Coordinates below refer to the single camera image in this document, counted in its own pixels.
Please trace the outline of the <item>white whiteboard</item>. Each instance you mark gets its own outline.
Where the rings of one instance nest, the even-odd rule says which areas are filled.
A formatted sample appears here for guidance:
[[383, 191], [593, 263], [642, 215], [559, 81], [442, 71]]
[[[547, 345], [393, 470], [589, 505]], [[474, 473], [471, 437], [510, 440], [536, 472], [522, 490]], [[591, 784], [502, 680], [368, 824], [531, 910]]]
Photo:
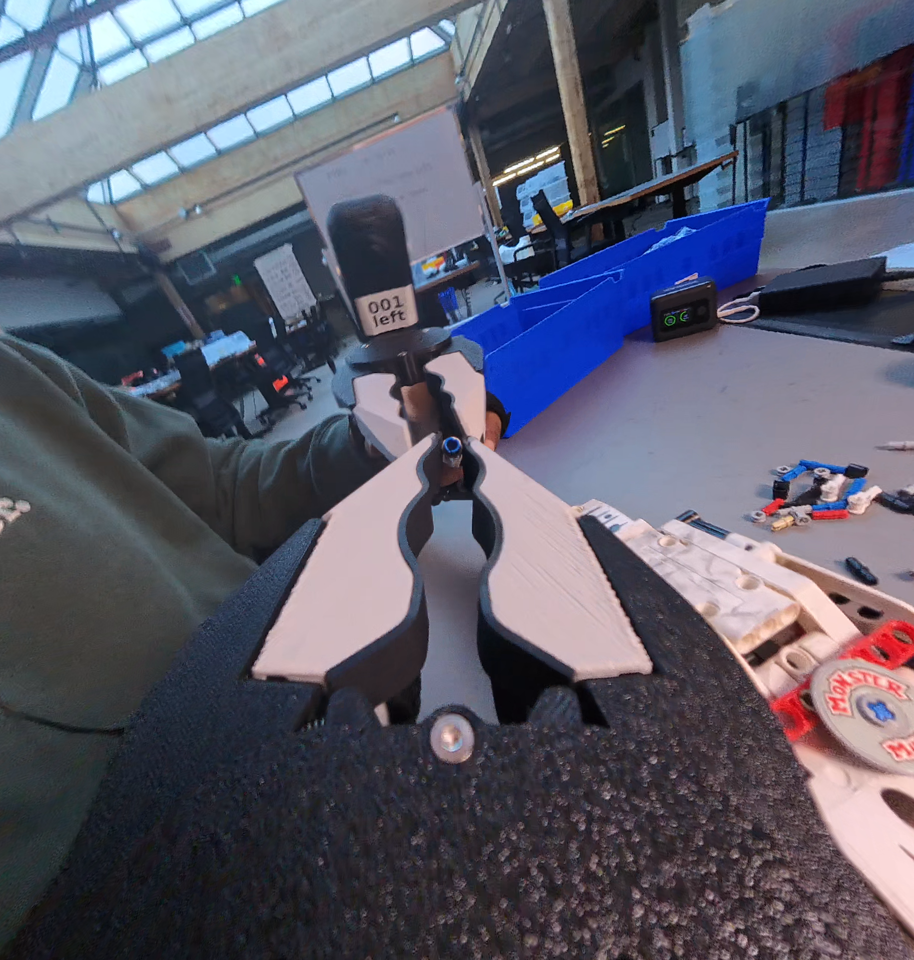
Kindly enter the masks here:
[[411, 264], [469, 243], [487, 231], [458, 121], [448, 106], [393, 127], [343, 154], [297, 172], [295, 181], [324, 245], [331, 207], [386, 195], [403, 219]]

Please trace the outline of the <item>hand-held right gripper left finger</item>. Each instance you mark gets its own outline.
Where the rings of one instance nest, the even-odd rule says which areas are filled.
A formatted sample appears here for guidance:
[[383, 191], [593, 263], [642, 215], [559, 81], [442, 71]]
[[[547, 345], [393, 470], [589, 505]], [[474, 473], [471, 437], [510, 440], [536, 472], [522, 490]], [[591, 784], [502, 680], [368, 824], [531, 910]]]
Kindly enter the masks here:
[[324, 516], [253, 678], [352, 688], [378, 706], [419, 677], [429, 628], [417, 559], [434, 530], [440, 443], [424, 438]]

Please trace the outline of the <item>white flip chart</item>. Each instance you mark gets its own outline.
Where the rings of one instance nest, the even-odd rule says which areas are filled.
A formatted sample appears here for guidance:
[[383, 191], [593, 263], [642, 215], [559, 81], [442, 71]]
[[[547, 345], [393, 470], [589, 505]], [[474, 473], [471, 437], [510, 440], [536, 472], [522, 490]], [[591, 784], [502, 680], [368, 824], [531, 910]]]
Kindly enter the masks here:
[[283, 244], [255, 258], [253, 266], [285, 323], [296, 322], [317, 307], [318, 296], [307, 281], [292, 244]]

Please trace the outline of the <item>person's left forearm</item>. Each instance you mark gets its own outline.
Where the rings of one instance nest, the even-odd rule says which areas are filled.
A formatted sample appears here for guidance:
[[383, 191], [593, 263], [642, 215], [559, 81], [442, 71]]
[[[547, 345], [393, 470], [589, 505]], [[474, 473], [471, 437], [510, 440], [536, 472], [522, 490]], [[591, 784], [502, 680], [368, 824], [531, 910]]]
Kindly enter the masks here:
[[353, 417], [334, 414], [289, 441], [185, 438], [154, 473], [238, 554], [260, 563], [387, 465]]

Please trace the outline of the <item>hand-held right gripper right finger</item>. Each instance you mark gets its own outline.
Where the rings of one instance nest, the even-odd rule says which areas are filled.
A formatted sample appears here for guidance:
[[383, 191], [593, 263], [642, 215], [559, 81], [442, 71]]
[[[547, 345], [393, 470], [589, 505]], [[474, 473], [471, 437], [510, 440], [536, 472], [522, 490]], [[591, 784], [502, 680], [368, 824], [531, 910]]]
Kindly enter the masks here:
[[654, 666], [574, 510], [480, 440], [464, 449], [485, 561], [477, 648], [512, 699], [550, 686], [646, 676]]

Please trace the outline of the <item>black desk mat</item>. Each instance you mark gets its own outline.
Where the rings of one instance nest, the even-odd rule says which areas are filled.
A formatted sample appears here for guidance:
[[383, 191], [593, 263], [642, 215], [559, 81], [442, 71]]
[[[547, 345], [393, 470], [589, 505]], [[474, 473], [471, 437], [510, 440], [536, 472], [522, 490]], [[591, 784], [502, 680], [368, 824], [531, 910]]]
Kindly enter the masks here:
[[914, 280], [886, 285], [863, 306], [793, 316], [762, 317], [751, 327], [769, 332], [885, 350], [914, 351]]

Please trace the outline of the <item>white brick-built truck model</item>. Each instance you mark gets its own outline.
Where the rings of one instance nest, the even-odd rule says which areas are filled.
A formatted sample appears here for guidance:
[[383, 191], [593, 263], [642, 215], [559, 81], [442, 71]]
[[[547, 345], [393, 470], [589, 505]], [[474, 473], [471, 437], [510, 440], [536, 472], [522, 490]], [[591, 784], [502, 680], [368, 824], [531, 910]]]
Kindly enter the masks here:
[[704, 523], [573, 509], [708, 623], [768, 702], [838, 849], [914, 940], [914, 607]]

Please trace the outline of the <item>green sweatshirt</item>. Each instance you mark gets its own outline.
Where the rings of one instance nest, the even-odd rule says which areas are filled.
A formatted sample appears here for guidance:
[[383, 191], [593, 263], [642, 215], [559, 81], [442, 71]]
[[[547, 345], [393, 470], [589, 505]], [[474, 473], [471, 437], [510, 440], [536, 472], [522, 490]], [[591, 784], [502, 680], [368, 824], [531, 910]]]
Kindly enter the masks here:
[[186, 414], [0, 335], [0, 951], [130, 716], [258, 564], [154, 473], [199, 437]]

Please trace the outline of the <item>black device green display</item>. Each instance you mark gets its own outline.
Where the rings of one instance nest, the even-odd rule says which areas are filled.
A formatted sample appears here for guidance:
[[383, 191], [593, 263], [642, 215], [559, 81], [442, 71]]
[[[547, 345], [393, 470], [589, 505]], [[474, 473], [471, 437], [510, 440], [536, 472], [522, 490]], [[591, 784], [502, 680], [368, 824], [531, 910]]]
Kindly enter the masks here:
[[697, 275], [655, 291], [650, 309], [655, 343], [711, 331], [720, 323], [717, 285], [709, 276]]

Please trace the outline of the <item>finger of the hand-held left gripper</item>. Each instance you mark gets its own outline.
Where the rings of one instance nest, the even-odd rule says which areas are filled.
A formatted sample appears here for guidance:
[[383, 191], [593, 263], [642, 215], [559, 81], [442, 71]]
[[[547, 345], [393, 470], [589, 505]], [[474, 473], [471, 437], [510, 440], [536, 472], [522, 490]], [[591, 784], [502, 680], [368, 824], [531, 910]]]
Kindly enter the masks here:
[[453, 351], [430, 360], [424, 377], [437, 405], [442, 436], [482, 442], [487, 431], [484, 375], [462, 352]]
[[392, 373], [366, 373], [352, 381], [351, 410], [367, 443], [393, 462], [412, 448], [413, 431]]

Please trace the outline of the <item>loose small building parts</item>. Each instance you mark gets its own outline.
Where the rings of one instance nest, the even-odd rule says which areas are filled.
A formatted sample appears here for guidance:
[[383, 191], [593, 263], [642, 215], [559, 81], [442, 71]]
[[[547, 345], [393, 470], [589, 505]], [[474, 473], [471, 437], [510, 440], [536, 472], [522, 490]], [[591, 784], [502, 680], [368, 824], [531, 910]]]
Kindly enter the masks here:
[[914, 589], [914, 428], [783, 453], [743, 453], [727, 474], [748, 532], [847, 583]]

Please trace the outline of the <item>black power adapter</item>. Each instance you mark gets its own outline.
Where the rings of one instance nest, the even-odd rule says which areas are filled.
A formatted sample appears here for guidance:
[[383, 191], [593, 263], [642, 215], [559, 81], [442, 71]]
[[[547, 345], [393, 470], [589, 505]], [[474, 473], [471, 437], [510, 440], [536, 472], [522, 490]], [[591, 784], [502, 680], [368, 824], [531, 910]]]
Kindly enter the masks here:
[[887, 258], [862, 258], [788, 271], [763, 286], [762, 316], [793, 316], [871, 304], [887, 273]]

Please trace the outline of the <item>black office chair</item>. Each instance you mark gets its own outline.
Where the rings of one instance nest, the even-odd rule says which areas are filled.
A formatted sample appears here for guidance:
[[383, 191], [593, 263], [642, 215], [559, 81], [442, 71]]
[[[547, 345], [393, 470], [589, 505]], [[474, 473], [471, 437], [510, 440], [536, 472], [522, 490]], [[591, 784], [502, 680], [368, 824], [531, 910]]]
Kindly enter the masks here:
[[[245, 334], [185, 350], [175, 356], [174, 365], [178, 400], [211, 439], [265, 437], [279, 414], [293, 406], [305, 410], [314, 398], [278, 346], [251, 341]], [[237, 404], [252, 393], [264, 402], [254, 430]]]

